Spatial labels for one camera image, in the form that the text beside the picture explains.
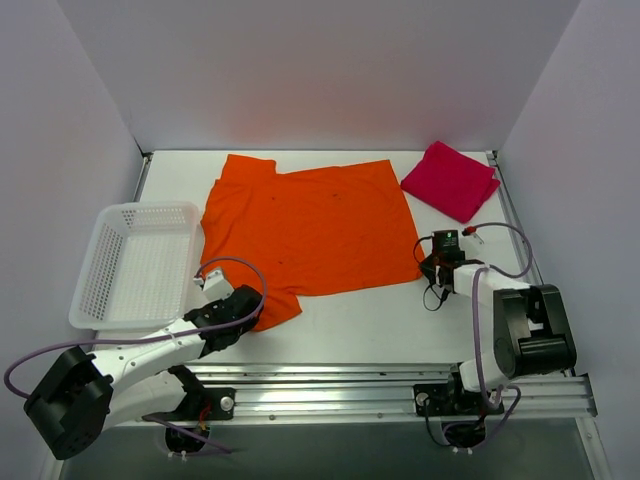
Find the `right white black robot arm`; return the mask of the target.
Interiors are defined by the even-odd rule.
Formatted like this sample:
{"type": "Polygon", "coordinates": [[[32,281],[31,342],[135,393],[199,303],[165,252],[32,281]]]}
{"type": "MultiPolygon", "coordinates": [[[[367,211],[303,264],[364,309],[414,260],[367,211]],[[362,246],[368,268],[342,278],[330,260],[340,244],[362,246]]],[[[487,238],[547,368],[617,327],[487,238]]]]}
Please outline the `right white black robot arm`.
{"type": "Polygon", "coordinates": [[[521,273],[466,256],[460,238],[475,236],[481,227],[439,230],[419,239],[432,242],[418,265],[428,287],[440,290],[439,303],[451,294],[471,302],[473,358],[458,366],[456,380],[443,390],[447,406],[459,413],[469,411],[480,396],[495,410],[510,380],[570,370],[577,363],[559,288],[524,281],[532,255],[521,273]]]}

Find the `white perforated plastic basket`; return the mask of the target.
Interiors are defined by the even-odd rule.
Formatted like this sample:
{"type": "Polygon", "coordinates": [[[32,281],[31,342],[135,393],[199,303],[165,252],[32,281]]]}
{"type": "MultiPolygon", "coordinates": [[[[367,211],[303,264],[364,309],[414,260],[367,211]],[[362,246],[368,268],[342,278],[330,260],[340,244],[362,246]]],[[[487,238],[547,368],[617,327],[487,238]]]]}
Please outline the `white perforated plastic basket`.
{"type": "Polygon", "coordinates": [[[111,205],[97,217],[69,310],[93,331],[159,329],[183,312],[199,210],[190,202],[111,205]]]}

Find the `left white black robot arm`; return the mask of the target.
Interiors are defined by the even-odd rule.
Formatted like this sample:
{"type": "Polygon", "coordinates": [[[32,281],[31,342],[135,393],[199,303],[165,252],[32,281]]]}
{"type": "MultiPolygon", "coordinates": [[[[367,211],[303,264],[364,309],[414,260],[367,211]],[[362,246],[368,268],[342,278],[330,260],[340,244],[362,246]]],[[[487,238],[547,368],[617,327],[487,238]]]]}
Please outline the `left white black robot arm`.
{"type": "Polygon", "coordinates": [[[24,411],[58,460],[87,449],[105,430],[137,418],[199,420],[217,411],[188,363],[235,344],[264,304],[242,285],[136,341],[63,351],[27,398],[24,411]]]}

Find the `orange t-shirt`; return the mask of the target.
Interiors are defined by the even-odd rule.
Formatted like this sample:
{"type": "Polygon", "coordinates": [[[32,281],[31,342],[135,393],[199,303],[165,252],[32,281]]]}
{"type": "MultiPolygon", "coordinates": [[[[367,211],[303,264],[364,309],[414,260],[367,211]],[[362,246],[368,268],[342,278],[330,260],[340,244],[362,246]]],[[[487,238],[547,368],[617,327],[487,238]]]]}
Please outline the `orange t-shirt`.
{"type": "Polygon", "coordinates": [[[302,312],[302,297],[414,281],[422,252],[390,161],[279,173],[230,154],[201,220],[201,261],[219,258],[235,285],[265,286],[257,330],[302,312]]]}

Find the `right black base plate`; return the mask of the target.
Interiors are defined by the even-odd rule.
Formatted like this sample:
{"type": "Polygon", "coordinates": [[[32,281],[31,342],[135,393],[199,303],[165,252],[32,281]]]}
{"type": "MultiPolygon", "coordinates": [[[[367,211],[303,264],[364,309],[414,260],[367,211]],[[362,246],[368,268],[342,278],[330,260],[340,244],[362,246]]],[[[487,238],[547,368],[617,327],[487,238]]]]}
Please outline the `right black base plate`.
{"type": "Polygon", "coordinates": [[[446,383],[415,384],[412,390],[415,412],[422,417],[482,416],[504,412],[503,405],[490,410],[480,393],[456,390],[446,383]]]}

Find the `aluminium rail frame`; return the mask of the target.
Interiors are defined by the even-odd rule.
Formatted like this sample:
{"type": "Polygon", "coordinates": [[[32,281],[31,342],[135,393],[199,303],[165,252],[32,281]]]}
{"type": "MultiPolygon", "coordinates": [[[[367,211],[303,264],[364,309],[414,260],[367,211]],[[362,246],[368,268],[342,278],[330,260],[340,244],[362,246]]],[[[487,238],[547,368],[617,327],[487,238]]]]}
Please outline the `aluminium rail frame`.
{"type": "Polygon", "coordinates": [[[130,422],[49,479],[606,479],[589,380],[529,378],[511,419],[482,449],[441,447],[438,418],[415,412],[413,388],[472,355],[468,302],[439,314],[419,282],[303,301],[303,314],[194,366],[210,387],[236,391],[218,422],[228,456],[168,458],[153,425],[130,422]]]}

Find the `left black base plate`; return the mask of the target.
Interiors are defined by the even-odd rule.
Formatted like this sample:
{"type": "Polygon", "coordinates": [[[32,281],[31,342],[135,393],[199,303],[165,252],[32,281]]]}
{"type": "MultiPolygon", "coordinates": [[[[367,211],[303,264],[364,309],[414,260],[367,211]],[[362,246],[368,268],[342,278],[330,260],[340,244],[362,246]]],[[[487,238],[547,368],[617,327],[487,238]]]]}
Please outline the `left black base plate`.
{"type": "Polygon", "coordinates": [[[173,422],[226,421],[234,416],[236,390],[227,387],[187,392],[176,407],[168,407],[151,416],[173,422]]]}

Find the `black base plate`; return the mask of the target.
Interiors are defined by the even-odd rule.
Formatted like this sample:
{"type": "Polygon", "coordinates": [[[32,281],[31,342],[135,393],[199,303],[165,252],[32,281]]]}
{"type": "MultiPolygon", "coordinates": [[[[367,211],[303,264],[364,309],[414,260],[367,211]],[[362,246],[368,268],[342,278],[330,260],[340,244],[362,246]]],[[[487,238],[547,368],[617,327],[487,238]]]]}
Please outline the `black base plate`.
{"type": "Polygon", "coordinates": [[[236,390],[227,387],[187,392],[176,407],[168,407],[151,416],[173,422],[226,421],[234,416],[236,390]]]}
{"type": "Polygon", "coordinates": [[[490,410],[480,393],[456,390],[446,383],[415,384],[412,390],[415,412],[422,417],[482,416],[504,412],[503,405],[490,410]]]}

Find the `folded magenta t-shirt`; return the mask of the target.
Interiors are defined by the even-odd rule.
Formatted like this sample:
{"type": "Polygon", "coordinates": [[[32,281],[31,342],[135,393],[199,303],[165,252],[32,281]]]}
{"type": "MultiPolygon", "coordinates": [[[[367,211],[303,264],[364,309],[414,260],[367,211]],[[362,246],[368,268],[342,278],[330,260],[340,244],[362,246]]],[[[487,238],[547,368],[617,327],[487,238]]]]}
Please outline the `folded magenta t-shirt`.
{"type": "Polygon", "coordinates": [[[469,223],[498,190],[495,169],[437,141],[401,180],[401,189],[459,223],[469,223]]]}

